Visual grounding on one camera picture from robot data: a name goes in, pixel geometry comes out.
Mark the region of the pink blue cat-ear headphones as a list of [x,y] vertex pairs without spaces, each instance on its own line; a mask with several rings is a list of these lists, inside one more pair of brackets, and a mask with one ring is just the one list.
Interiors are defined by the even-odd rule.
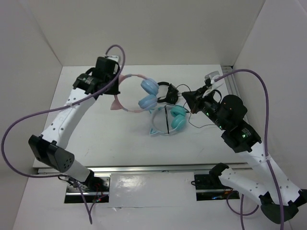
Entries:
[[138,80],[124,83],[124,92],[114,96],[110,109],[140,113],[156,107],[158,104],[158,83],[141,74],[120,75],[118,83],[121,84],[131,77],[138,78]]

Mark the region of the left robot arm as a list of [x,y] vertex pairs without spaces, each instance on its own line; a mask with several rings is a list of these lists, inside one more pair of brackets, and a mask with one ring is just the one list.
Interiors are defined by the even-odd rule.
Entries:
[[77,77],[65,104],[67,108],[61,110],[39,136],[32,135],[28,140],[39,162],[75,179],[84,191],[94,190],[104,182],[79,163],[66,147],[76,126],[96,102],[96,92],[115,78],[119,71],[118,61],[118,56],[98,57],[95,67]]

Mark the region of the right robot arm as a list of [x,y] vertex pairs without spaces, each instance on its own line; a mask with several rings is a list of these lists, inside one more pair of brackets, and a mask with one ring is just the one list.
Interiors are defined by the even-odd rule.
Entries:
[[258,174],[261,183],[236,174],[229,166],[219,163],[210,171],[211,186],[231,187],[256,202],[263,214],[272,222],[280,224],[280,210],[284,220],[292,219],[299,207],[307,202],[307,191],[293,184],[277,163],[265,154],[264,142],[255,129],[244,121],[247,108],[235,95],[227,95],[217,102],[212,91],[206,96],[201,91],[183,92],[190,111],[203,112],[222,133],[228,147],[242,157]]

